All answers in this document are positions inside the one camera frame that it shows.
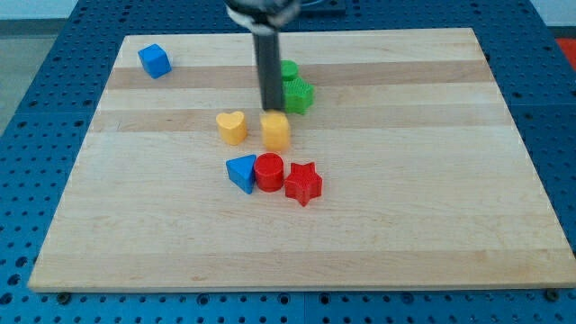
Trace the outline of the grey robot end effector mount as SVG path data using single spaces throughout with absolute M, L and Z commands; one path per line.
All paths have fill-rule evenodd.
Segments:
M 293 21 L 300 0 L 225 0 L 229 18 L 255 35 L 269 35 Z

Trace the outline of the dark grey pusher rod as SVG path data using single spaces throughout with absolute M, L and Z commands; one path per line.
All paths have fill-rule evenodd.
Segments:
M 253 41 L 262 108 L 265 111 L 283 111 L 284 88 L 278 32 L 254 34 Z

